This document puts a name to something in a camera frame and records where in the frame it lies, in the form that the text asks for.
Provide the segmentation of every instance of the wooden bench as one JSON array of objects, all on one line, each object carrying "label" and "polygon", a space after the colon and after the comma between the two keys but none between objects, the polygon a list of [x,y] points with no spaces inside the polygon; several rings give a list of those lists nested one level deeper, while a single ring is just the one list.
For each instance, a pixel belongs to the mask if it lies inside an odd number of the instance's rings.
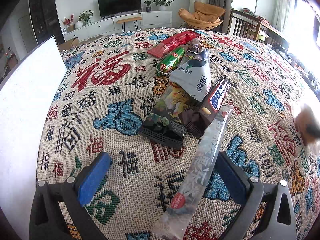
[{"label": "wooden bench", "polygon": [[121,23],[122,32],[124,33],[124,31],[125,31],[125,23],[133,22],[134,26],[138,30],[138,21],[141,21],[141,20],[142,20],[142,17],[138,16],[138,17],[132,17],[132,18],[126,18],[126,19],[117,20],[117,23]]}]

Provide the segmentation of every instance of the bolt head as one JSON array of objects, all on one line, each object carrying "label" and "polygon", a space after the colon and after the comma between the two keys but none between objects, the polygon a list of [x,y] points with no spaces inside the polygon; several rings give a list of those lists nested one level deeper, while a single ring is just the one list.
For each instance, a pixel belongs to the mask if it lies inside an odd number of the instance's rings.
[{"label": "bolt head", "polygon": [[288,184],[285,180],[281,179],[280,181],[281,186],[286,187]]},{"label": "bolt head", "polygon": [[72,183],[72,182],[74,182],[75,180],[76,180],[76,178],[73,177],[73,176],[70,176],[69,178],[67,178],[67,182],[68,182],[68,183]]},{"label": "bolt head", "polygon": [[44,184],[45,184],[45,181],[44,181],[44,180],[41,180],[41,181],[38,182],[39,187],[43,187]]},{"label": "bolt head", "polygon": [[256,176],[251,176],[250,177],[250,180],[253,182],[253,183],[257,183],[259,181],[259,178],[256,177]]}]

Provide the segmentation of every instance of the black snack wrapper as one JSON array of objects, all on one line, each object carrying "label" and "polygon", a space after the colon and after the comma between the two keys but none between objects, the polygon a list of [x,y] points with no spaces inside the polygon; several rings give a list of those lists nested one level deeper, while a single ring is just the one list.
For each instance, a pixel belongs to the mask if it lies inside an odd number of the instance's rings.
[{"label": "black snack wrapper", "polygon": [[196,138],[200,138],[212,123],[231,85],[219,77],[205,96],[198,111],[186,109],[180,115],[184,126]]},{"label": "black snack wrapper", "polygon": [[177,83],[170,82],[138,133],[162,145],[181,149],[185,128],[178,115],[195,102]]}]

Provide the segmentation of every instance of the woven blanket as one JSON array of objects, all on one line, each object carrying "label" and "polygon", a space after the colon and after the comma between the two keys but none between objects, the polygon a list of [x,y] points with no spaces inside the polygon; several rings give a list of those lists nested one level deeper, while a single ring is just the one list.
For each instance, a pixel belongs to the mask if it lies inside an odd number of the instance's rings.
[{"label": "woven blanket", "polygon": [[[137,133],[168,83],[156,76],[159,59],[147,51],[184,30],[112,35],[63,54],[68,70],[45,120],[37,179],[63,182],[100,151],[108,152],[112,165],[85,208],[109,240],[159,239],[151,228],[166,211],[199,145],[186,134],[183,148],[174,150]],[[297,239],[303,239],[319,213],[320,157],[303,146],[291,107],[312,91],[264,44],[196,32],[209,49],[211,79],[224,76],[232,84],[224,104],[233,105],[234,112],[220,150],[248,176],[288,182]],[[65,205],[60,207],[72,235],[80,239]],[[216,239],[239,208],[214,171],[184,239]],[[262,204],[246,238],[253,235],[263,209]]]}]

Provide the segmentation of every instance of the white blueberry snack package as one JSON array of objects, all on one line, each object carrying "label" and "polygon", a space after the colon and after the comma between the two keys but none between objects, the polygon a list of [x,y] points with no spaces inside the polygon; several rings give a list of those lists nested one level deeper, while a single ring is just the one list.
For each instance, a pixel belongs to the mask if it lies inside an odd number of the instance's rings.
[{"label": "white blueberry snack package", "polygon": [[166,212],[152,232],[165,240],[182,240],[213,171],[233,106],[221,106],[205,130],[192,164]]},{"label": "white blueberry snack package", "polygon": [[202,102],[211,87],[209,54],[205,49],[193,59],[185,56],[180,65],[170,73],[169,80],[179,84],[189,95]]}]

